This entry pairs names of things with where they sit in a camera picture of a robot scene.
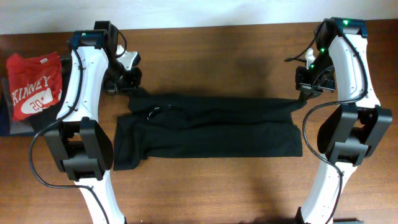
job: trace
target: white background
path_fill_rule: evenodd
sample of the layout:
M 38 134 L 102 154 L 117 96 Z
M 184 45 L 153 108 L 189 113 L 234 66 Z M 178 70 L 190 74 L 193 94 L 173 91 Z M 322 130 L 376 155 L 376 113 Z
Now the white background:
M 398 0 L 0 0 L 0 34 L 398 18 Z

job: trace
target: gray cloth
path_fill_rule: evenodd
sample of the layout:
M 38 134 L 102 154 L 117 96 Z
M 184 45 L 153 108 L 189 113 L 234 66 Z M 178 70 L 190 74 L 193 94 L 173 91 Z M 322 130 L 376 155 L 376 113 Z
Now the gray cloth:
M 13 121 L 12 116 L 14 114 L 14 106 L 12 105 L 12 98 L 10 94 L 10 85 L 7 78 L 1 80 L 2 91 L 4 95 L 4 100 L 7 104 L 8 116 L 10 122 L 10 135 L 13 134 L 23 134 L 34 132 L 29 121 Z

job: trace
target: wooden table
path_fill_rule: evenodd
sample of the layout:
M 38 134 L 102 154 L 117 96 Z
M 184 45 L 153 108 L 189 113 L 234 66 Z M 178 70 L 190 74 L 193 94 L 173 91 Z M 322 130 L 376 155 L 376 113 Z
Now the wooden table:
M 297 98 L 295 68 L 284 58 L 301 52 L 316 23 L 226 26 L 192 29 L 125 30 L 128 50 L 140 52 L 142 86 L 151 93 Z M 398 21 L 368 22 L 368 63 L 373 87 L 394 122 L 370 159 L 348 182 L 336 218 L 366 223 L 398 222 Z M 14 52 L 33 57 L 67 53 L 71 33 L 0 36 L 0 72 Z M 293 113 L 301 127 L 321 98 Z M 128 98 L 102 95 L 99 123 L 114 138 L 117 116 L 127 113 Z M 308 122 L 316 144 L 320 125 L 335 107 L 317 111 Z M 54 190 L 32 175 L 27 149 L 31 138 L 0 138 L 1 223 L 90 223 L 79 190 Z M 42 177 L 70 184 L 55 167 L 43 139 L 34 149 Z M 254 223 L 290 218 L 310 192 L 319 160 L 303 147 L 300 158 L 159 159 L 137 169 L 112 172 L 118 204 L 129 223 Z

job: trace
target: red t-shirt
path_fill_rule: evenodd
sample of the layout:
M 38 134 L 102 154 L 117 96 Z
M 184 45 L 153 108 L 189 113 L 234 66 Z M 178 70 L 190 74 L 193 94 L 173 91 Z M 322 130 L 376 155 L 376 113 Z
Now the red t-shirt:
M 60 101 L 61 67 L 56 52 L 34 58 L 14 54 L 7 59 L 14 121 L 39 113 Z

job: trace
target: brown table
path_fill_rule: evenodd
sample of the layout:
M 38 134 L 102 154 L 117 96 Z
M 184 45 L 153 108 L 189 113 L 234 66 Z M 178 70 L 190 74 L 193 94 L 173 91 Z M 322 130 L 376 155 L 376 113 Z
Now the brown table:
M 151 93 L 297 98 L 295 68 L 286 57 L 301 52 L 316 23 L 226 26 L 192 29 L 125 30 L 128 49 L 140 52 L 142 86 Z M 368 63 L 373 87 L 394 122 L 370 159 L 348 182 L 336 218 L 367 223 L 398 222 L 398 21 L 368 22 Z M 33 57 L 67 53 L 71 33 L 0 36 L 0 71 L 18 52 Z M 321 98 L 292 116 L 301 127 Z M 114 138 L 116 118 L 127 113 L 128 98 L 101 95 L 99 123 Z M 320 125 L 335 107 L 317 111 L 308 122 L 316 144 Z M 0 138 L 1 223 L 90 223 L 79 190 L 54 190 L 32 175 L 27 149 L 31 138 Z M 42 177 L 70 184 L 55 167 L 43 139 L 34 149 Z M 112 172 L 118 204 L 129 223 L 252 223 L 295 215 L 310 192 L 319 160 L 303 147 L 301 158 L 159 159 L 137 169 Z

